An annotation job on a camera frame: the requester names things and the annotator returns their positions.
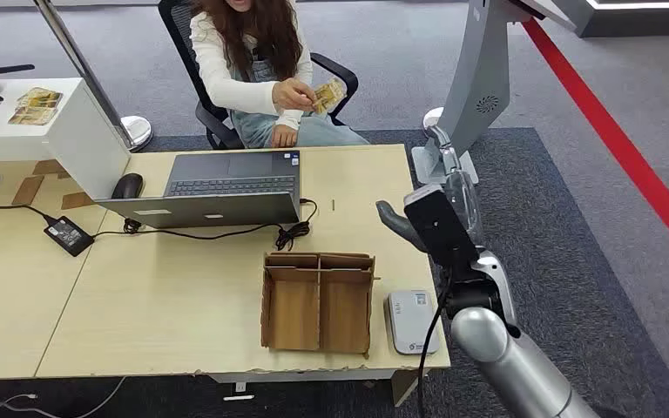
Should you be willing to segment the person's right hand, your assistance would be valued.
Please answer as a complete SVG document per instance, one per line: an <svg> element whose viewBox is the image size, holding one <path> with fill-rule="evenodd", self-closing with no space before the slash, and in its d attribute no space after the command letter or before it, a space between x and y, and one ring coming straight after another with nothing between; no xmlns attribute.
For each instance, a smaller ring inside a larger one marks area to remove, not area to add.
<svg viewBox="0 0 669 418"><path fill-rule="evenodd" d="M307 84L297 78L288 78L274 84L272 99L277 111L313 111L316 96Z"/></svg>

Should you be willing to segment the person's left hand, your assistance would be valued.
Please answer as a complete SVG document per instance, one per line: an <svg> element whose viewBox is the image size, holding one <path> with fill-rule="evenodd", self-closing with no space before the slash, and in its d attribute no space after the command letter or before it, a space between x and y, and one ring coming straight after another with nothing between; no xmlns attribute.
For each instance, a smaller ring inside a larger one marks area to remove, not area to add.
<svg viewBox="0 0 669 418"><path fill-rule="evenodd" d="M290 148L297 143L298 131L287 125L274 125L271 146L273 148Z"/></svg>

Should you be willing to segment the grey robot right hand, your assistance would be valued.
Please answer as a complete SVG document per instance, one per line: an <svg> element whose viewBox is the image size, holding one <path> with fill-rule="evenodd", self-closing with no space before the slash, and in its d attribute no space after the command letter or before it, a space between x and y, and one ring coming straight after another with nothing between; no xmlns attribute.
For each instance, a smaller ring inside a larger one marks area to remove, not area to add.
<svg viewBox="0 0 669 418"><path fill-rule="evenodd" d="M475 260L483 240L475 187L470 175L457 167L459 158L447 132L436 125L427 132L430 142L421 150L413 148L412 158L417 160L419 152L437 152L436 167L443 169L444 180L426 183L405 196L403 216L389 202L377 201L378 216L389 230L435 260L453 253Z"/></svg>

